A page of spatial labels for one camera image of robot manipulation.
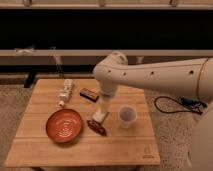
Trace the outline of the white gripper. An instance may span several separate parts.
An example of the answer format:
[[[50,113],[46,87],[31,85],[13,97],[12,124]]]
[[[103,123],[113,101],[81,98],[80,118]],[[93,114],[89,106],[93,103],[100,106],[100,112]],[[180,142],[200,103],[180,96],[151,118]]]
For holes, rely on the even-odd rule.
[[[95,114],[92,116],[92,119],[98,123],[102,123],[109,111],[110,99],[102,98],[100,101],[100,106],[96,110]]]

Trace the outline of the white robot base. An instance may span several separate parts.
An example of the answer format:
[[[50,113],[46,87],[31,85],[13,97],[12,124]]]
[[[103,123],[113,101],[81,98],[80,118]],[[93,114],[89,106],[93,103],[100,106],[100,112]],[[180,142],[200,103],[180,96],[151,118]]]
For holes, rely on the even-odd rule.
[[[190,148],[190,171],[213,171],[213,107],[196,126]]]

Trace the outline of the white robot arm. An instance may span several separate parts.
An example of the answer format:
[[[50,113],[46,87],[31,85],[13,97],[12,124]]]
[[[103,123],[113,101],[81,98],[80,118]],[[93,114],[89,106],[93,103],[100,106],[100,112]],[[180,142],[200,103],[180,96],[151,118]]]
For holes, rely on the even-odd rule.
[[[213,58],[129,65],[123,53],[111,53],[93,74],[100,92],[113,97],[118,85],[159,91],[209,104],[201,119],[213,114]]]

